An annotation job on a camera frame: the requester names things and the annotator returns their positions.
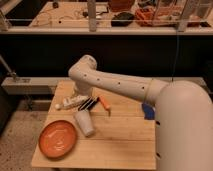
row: paper cup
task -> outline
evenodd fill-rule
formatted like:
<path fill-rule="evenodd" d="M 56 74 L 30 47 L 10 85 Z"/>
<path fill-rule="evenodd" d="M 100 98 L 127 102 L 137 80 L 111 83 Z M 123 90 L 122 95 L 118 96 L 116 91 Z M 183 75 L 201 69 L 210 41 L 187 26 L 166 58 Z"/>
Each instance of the paper cup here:
<path fill-rule="evenodd" d="M 76 112 L 74 118 L 85 136 L 90 136 L 94 133 L 94 127 L 88 110 Z"/>

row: black object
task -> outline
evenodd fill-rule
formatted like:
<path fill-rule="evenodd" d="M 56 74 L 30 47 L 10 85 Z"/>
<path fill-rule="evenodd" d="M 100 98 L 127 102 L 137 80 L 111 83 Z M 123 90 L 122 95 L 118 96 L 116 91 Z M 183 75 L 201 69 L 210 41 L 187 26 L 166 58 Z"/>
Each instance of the black object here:
<path fill-rule="evenodd" d="M 58 8 L 59 4 L 58 4 L 58 0 L 53 0 L 53 8 Z"/>
<path fill-rule="evenodd" d="M 213 92 L 213 60 L 205 62 L 203 78 L 208 88 Z"/>
<path fill-rule="evenodd" d="M 132 23 L 134 15 L 129 12 L 121 12 L 111 20 L 111 26 L 128 26 Z"/>
<path fill-rule="evenodd" d="M 98 97 L 96 99 L 88 98 L 84 103 L 81 104 L 81 106 L 78 108 L 78 111 L 84 109 L 91 110 L 98 102 L 98 100 L 99 100 Z"/>

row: orange object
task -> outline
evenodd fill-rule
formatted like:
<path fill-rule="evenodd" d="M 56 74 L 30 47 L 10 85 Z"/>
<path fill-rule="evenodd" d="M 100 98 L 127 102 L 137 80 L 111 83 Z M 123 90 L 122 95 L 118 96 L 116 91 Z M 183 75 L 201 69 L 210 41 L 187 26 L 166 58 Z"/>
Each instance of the orange object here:
<path fill-rule="evenodd" d="M 99 98 L 99 101 L 101 102 L 101 104 L 103 105 L 104 109 L 109 112 L 109 116 L 110 116 L 110 113 L 111 113 L 110 105 L 108 104 L 106 99 L 104 99 L 102 96 L 98 96 L 98 98 Z"/>
<path fill-rule="evenodd" d="M 68 121 L 58 120 L 47 125 L 39 137 L 39 148 L 49 158 L 67 154 L 75 145 L 75 127 Z"/>

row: marker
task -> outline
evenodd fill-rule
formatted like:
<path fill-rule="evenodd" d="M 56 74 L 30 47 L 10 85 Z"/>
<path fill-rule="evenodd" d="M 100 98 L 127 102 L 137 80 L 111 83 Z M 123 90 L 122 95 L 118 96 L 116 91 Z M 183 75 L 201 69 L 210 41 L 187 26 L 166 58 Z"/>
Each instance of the marker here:
<path fill-rule="evenodd" d="M 107 110 L 109 112 L 109 116 L 111 115 L 111 107 L 108 104 L 108 102 L 106 101 L 106 99 L 104 99 L 102 96 L 98 96 L 99 97 L 99 101 L 101 102 L 102 106 L 104 107 L 105 110 Z"/>

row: wall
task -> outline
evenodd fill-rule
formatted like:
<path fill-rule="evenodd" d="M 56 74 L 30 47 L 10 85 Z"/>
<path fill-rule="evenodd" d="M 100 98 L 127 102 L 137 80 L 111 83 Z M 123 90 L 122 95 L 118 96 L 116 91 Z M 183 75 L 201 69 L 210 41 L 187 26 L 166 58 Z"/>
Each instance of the wall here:
<path fill-rule="evenodd" d="M 100 70 L 171 76 L 176 36 L 0 35 L 0 53 L 21 76 L 67 76 L 82 55 Z M 213 36 L 181 36 L 176 76 L 202 76 L 212 60 Z"/>

